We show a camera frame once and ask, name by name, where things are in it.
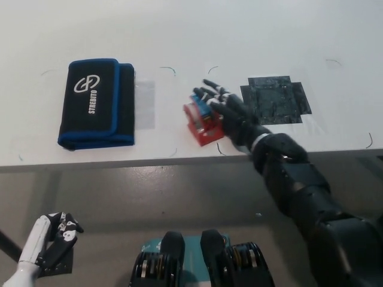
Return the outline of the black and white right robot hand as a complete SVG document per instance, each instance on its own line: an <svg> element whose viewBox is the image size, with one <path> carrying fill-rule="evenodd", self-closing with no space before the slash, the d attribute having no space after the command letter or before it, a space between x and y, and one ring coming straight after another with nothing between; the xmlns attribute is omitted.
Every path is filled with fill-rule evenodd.
<svg viewBox="0 0 383 287"><path fill-rule="evenodd" d="M203 83L193 92L222 118L224 134L235 146L244 146L253 154L265 153L271 131L259 124L239 96L210 80L204 79Z"/></svg>

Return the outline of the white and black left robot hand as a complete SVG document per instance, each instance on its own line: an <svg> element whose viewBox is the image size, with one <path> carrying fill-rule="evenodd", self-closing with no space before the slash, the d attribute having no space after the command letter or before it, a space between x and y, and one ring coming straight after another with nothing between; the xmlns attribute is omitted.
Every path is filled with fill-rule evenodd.
<svg viewBox="0 0 383 287"><path fill-rule="evenodd" d="M83 232L79 222L70 213L41 215L29 233L19 263L43 269L54 267L74 247L77 234Z"/></svg>

